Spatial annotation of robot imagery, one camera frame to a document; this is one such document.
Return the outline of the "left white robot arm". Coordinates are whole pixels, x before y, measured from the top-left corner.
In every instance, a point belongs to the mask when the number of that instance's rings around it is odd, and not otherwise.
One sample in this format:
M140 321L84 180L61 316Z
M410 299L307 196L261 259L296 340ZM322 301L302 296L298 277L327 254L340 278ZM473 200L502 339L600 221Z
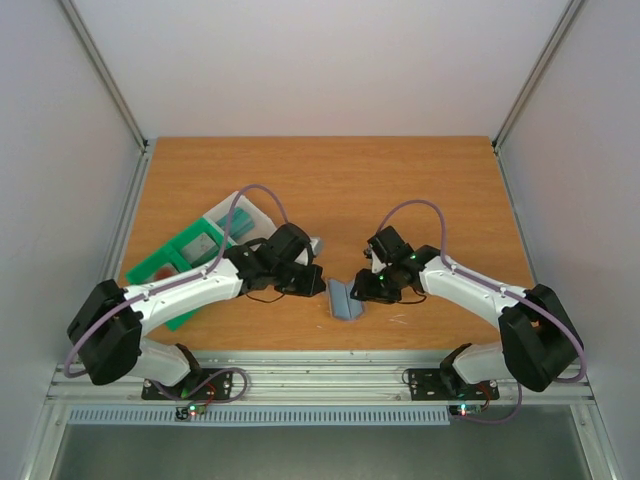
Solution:
M149 339L150 332L183 314L273 288L282 295L313 297L325 291L322 249L293 223L268 238L226 249L221 257L160 281L120 287L114 280L96 285L80 307L67 335L69 362L80 360L82 374L97 386L135 376L166 386L179 398L195 395L203 370L181 344Z

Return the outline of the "blue card holder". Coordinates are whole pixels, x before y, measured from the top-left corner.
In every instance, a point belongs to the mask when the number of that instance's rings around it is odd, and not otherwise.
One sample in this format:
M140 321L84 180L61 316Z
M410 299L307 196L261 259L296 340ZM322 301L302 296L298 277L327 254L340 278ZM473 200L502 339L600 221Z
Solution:
M331 316L340 321L354 321L364 314L364 304L351 297L355 281L347 283L330 278L327 280L327 292Z

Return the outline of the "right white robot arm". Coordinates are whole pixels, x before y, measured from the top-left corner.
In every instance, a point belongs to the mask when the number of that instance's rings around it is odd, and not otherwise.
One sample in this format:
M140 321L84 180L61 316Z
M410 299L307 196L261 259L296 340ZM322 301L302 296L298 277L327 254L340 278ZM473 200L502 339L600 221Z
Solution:
M562 302L543 284L500 284L433 246L412 248L391 226L369 239L365 255L371 265L356 274L352 299L395 304L409 288L452 302L499 332L499 341L463 344L441 361L442 387L450 395L463 396L489 380L514 380L542 392L565 382L565 370L583 357L584 345Z

